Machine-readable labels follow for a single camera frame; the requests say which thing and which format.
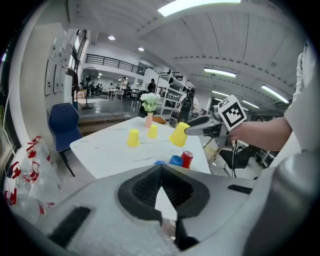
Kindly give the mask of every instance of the ceiling light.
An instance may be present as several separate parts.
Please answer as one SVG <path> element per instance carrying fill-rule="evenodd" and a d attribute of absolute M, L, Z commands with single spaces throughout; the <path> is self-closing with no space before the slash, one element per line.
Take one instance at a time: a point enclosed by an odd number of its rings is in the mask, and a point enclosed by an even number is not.
<path fill-rule="evenodd" d="M 260 107 L 258 107 L 258 106 L 256 106 L 256 105 L 253 105 L 252 103 L 250 103 L 250 102 L 248 102 L 248 101 L 243 100 L 242 102 L 245 103 L 245 104 L 248 104 L 248 105 L 250 105 L 250 106 L 252 106 L 252 107 L 254 107 L 254 108 L 256 108 L 256 109 L 260 109 Z"/>
<path fill-rule="evenodd" d="M 164 7 L 161 7 L 160 9 L 158 9 L 158 12 L 161 13 L 164 17 L 167 17 L 171 14 L 196 6 L 219 3 L 239 4 L 240 2 L 241 0 L 176 0 L 165 5 Z"/>
<path fill-rule="evenodd" d="M 232 78 L 235 78 L 237 76 L 237 74 L 233 73 L 233 72 L 223 71 L 223 70 L 218 70 L 218 69 L 212 69 L 212 68 L 208 68 L 208 67 L 205 67 L 204 71 L 208 72 L 208 73 L 224 75 L 224 76 L 228 76 L 228 77 L 232 77 Z"/>
<path fill-rule="evenodd" d="M 214 94 L 219 94 L 219 95 L 222 95 L 222 96 L 226 96 L 226 97 L 229 97 L 228 94 L 225 94 L 225 93 L 222 93 L 222 92 L 218 92 L 218 91 L 212 91 Z"/>
<path fill-rule="evenodd" d="M 269 87 L 262 85 L 261 88 L 266 90 L 267 92 L 271 93 L 272 95 L 276 96 L 278 99 L 282 100 L 284 103 L 287 103 L 287 104 L 289 103 L 289 101 L 287 99 L 282 97 L 280 94 L 278 94 L 274 90 L 271 90 Z"/>

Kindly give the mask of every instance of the yellow cup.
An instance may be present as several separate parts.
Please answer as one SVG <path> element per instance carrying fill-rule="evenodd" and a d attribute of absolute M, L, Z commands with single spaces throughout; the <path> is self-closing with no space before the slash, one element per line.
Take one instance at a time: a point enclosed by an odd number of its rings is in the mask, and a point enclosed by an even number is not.
<path fill-rule="evenodd" d="M 190 125 L 185 122 L 178 123 L 177 127 L 169 137 L 170 141 L 178 147 L 184 147 L 188 138 L 188 135 L 185 134 L 185 129 L 189 127 Z"/>
<path fill-rule="evenodd" d="M 130 147 L 136 147 L 140 144 L 139 142 L 139 131 L 136 129 L 131 129 L 129 133 L 129 138 L 126 142 Z"/>
<path fill-rule="evenodd" d="M 157 137 L 157 131 L 158 131 L 158 127 L 155 124 L 152 124 L 147 136 L 149 138 L 155 139 Z"/>

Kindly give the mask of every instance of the table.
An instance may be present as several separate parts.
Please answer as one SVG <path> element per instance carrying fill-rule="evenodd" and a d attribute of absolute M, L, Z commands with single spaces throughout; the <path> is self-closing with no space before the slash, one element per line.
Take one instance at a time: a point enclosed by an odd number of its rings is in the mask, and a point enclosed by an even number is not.
<path fill-rule="evenodd" d="M 152 122 L 158 127 L 157 138 L 152 139 L 147 137 L 149 129 L 145 128 L 145 121 L 142 117 L 135 117 L 115 124 L 72 142 L 70 148 L 96 179 L 153 165 L 157 160 L 168 163 L 171 156 L 180 156 L 185 150 L 193 153 L 191 170 L 210 174 L 198 136 L 188 136 L 185 146 L 178 147 L 169 141 L 173 128 Z M 130 129 L 139 130 L 140 145 L 137 147 L 127 145 Z M 158 193 L 155 208 L 161 210 L 162 216 L 168 219 L 177 218 L 163 189 Z"/>

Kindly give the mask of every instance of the pink vase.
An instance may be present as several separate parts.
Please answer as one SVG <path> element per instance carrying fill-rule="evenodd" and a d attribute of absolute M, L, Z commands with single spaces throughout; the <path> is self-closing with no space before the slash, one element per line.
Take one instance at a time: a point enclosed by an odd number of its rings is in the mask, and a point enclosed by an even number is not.
<path fill-rule="evenodd" d="M 145 119 L 145 128 L 150 128 L 151 125 L 152 125 L 152 116 L 154 114 L 153 113 L 148 113 L 148 115 L 146 116 L 146 119 Z"/>

